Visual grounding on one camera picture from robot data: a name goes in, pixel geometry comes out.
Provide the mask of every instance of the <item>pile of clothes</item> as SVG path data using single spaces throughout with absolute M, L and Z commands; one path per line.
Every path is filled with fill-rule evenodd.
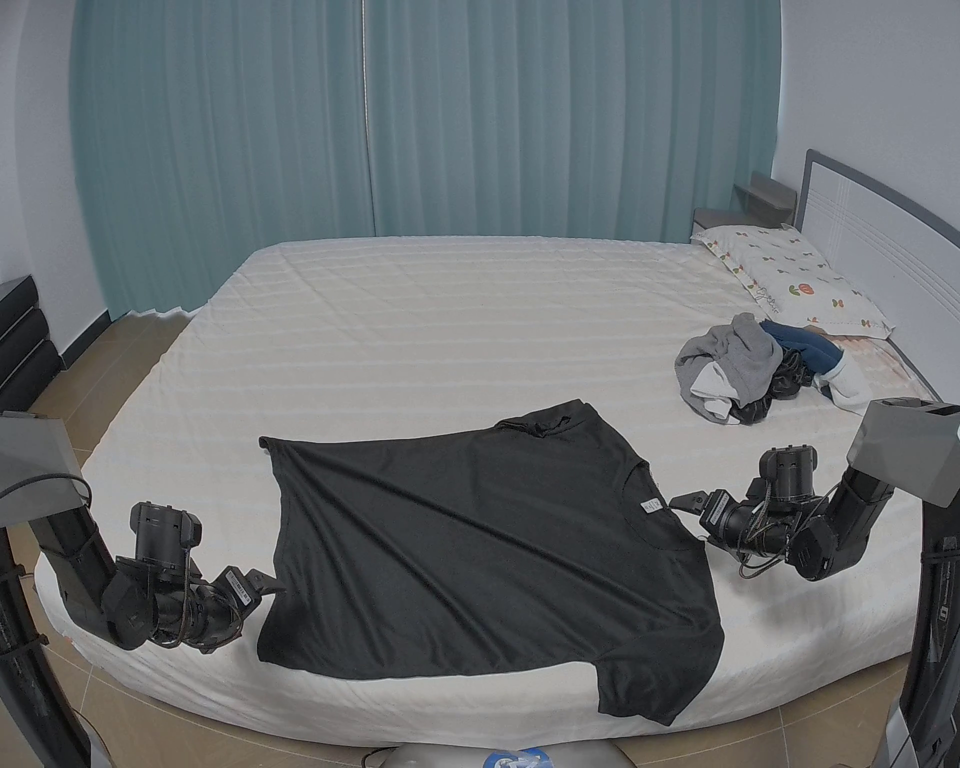
M 819 333 L 749 312 L 690 339 L 674 362 L 680 395 L 707 420 L 754 424 L 774 400 L 816 387 L 833 403 L 861 416 L 873 398 L 870 384 L 849 355 Z

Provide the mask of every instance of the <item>floor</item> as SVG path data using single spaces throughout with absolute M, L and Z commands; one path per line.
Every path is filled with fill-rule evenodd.
M 182 315 L 121 319 L 37 400 L 36 413 L 64 420 L 81 466 L 187 322 Z M 29 528 L 17 526 L 10 534 L 17 560 L 32 569 L 38 550 Z M 51 640 L 46 652 L 67 698 L 99 731 L 119 768 L 358 766 L 367 751 L 245 731 L 128 690 L 91 668 L 49 626 L 29 577 L 24 587 L 39 630 Z M 658 768 L 862 768 L 874 756 L 905 664 L 905 658 L 887 661 L 735 723 L 621 739 L 618 746 L 637 765 Z M 39 765 L 2 707 L 0 765 Z

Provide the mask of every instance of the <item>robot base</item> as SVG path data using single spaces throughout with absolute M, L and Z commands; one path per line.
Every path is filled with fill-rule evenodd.
M 381 768 L 634 768 L 611 741 L 574 741 L 511 750 L 404 744 Z

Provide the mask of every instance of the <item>white headboard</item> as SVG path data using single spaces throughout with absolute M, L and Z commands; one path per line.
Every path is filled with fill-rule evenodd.
M 930 389 L 960 403 L 960 231 L 813 150 L 797 229 L 893 321 L 890 341 Z

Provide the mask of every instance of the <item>black garment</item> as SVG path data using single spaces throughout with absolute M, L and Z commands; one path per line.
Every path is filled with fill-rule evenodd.
M 580 400 L 454 435 L 260 444 L 288 588 L 263 661 L 349 680 L 590 661 L 601 712 L 664 725 L 716 667 L 703 543 Z
M 756 424 L 766 419 L 774 400 L 789 400 L 796 397 L 801 387 L 809 387 L 812 383 L 813 373 L 804 363 L 800 352 L 796 349 L 784 348 L 783 359 L 770 379 L 766 394 L 759 400 L 748 402 L 743 406 L 732 405 L 730 412 L 741 424 Z

